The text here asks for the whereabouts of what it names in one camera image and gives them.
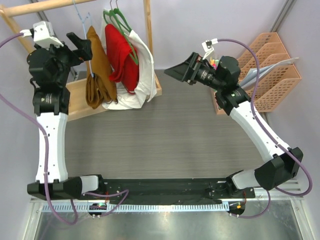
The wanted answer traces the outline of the light blue wire hanger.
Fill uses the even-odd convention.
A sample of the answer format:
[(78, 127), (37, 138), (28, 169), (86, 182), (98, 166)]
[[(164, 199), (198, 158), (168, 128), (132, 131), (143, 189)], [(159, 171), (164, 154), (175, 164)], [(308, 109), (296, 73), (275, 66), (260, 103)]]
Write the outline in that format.
[[(88, 39), (88, 38), (87, 38), (87, 32), (88, 32), (88, 31), (86, 30), (86, 21), (89, 20), (90, 26), (92, 25), (93, 22), (92, 22), (91, 13), (90, 13), (90, 12), (87, 12), (86, 16), (85, 16), (85, 17), (82, 17), (82, 15), (80, 14), (80, 11), (79, 11), (79, 9), (78, 9), (78, 7), (77, 7), (76, 1), (75, 1), (75, 0), (72, 0), (72, 3), (73, 3), (73, 6), (74, 6), (74, 8), (75, 8), (75, 10), (76, 10), (76, 13), (77, 13), (77, 15), (78, 15), (78, 18), (79, 18), (79, 20), (81, 21), (81, 25), (82, 25), (82, 29), (83, 29), (83, 34), (84, 34), (84, 39), (87, 40), (87, 39)], [(91, 59), (92, 59), (92, 58), (90, 58), (90, 60), (86, 61), (86, 63), (88, 63), (87, 69), (89, 70), (91, 77), (94, 78), (95, 75), (94, 75), (93, 70), (92, 70)]]

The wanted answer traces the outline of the mustard brown trousers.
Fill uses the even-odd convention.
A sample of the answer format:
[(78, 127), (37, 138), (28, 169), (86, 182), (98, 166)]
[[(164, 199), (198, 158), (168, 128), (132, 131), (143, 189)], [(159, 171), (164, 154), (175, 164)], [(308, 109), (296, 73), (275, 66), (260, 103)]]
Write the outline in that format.
[(103, 102), (117, 103), (116, 83), (110, 81), (112, 68), (93, 26), (89, 27), (86, 37), (91, 41), (92, 51), (92, 59), (86, 62), (86, 103), (92, 109), (97, 109)]

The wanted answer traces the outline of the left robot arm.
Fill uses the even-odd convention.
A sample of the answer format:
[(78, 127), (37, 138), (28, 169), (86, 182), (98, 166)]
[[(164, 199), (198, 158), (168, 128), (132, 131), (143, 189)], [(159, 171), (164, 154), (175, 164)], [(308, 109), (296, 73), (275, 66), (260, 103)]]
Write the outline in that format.
[(69, 177), (65, 161), (65, 131), (69, 115), (70, 91), (67, 79), (71, 67), (92, 59), (91, 41), (75, 33), (66, 35), (76, 46), (70, 50), (63, 43), (41, 46), (27, 57), (30, 83), (34, 88), (32, 104), (39, 129), (39, 162), (35, 182), (27, 185), (29, 195), (45, 200), (80, 199), (89, 193), (95, 200), (106, 195), (100, 174)]

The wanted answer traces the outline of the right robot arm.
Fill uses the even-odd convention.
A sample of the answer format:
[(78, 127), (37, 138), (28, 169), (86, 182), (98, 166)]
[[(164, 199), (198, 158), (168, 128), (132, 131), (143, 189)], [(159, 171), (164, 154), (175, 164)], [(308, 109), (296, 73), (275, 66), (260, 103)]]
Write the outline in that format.
[(260, 114), (251, 109), (251, 98), (238, 84), (241, 69), (234, 57), (222, 56), (214, 68), (193, 52), (184, 62), (165, 69), (164, 73), (189, 85), (201, 83), (214, 89), (218, 106), (242, 127), (260, 153), (262, 166), (240, 170), (226, 178), (225, 191), (229, 197), (237, 198), (250, 187), (269, 191), (297, 175), (303, 152), (282, 141), (264, 120), (257, 122)]

